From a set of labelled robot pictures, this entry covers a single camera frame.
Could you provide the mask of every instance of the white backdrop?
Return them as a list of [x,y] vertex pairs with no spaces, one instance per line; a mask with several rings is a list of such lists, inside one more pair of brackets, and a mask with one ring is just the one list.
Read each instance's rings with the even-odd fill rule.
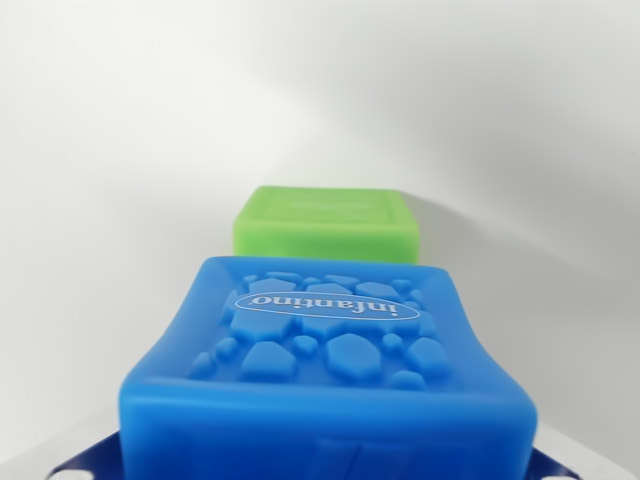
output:
[[113,404],[261,184],[401,190],[545,420],[640,471],[640,6],[0,3],[0,461]]

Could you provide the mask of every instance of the infantino logo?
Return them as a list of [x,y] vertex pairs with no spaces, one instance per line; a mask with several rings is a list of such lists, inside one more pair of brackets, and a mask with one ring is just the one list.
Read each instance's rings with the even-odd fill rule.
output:
[[350,320],[410,320],[420,316],[413,308],[389,300],[338,293],[268,292],[247,295],[236,307],[258,312]]

